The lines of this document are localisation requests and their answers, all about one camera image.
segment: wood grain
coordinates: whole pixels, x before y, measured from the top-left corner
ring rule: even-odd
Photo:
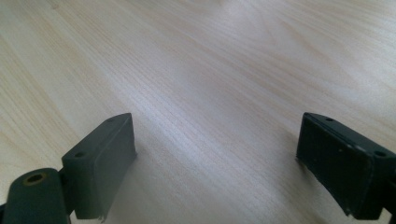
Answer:
[[[345,217],[295,150],[305,111],[396,150],[395,40],[395,1],[2,0],[0,203],[132,112],[106,223],[387,223]]]

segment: wooden table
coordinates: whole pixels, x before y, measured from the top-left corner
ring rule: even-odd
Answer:
[[[0,78],[0,203],[131,112],[107,223],[389,220],[345,217],[295,152],[305,111],[396,150],[395,1],[3,0]]]

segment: black plastic part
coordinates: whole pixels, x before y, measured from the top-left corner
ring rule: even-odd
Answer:
[[[378,219],[383,207],[394,205],[387,197],[393,192],[395,154],[334,119],[304,113],[297,158],[346,215]]]
[[[396,224],[396,216],[392,216],[392,218],[389,221],[389,224]]]
[[[45,168],[16,179],[9,189],[3,223],[67,224],[58,172]]]
[[[131,114],[107,119],[62,157],[77,218],[106,216],[135,157]]]
[[[3,223],[3,216],[5,209],[6,209],[6,204],[0,205],[0,224]]]
[[[395,179],[388,182],[388,187],[385,190],[385,205],[384,207],[392,214],[396,215],[396,183]]]
[[[128,167],[136,157],[131,114],[107,119],[67,152],[64,168],[20,176],[0,206],[0,224],[62,224],[106,217]]]

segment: light wood surface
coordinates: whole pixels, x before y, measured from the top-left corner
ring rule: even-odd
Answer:
[[[295,151],[305,111],[396,150],[396,1],[2,0],[0,78],[0,203],[131,112],[106,223],[389,220],[345,217]]]

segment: screw hole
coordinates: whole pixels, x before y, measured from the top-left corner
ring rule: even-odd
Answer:
[[[76,155],[75,155],[75,157],[77,157],[77,158],[81,158],[81,157],[83,157],[83,156],[85,156],[85,153],[83,153],[83,152],[78,152],[78,153],[76,153]]]
[[[384,152],[380,152],[380,151],[375,151],[374,154],[378,157],[386,157],[387,154],[385,154]]]
[[[46,177],[46,174],[44,174],[44,173],[30,175],[23,180],[23,185],[26,185],[26,186],[36,185],[36,184],[40,183],[41,181],[43,181],[45,177]]]

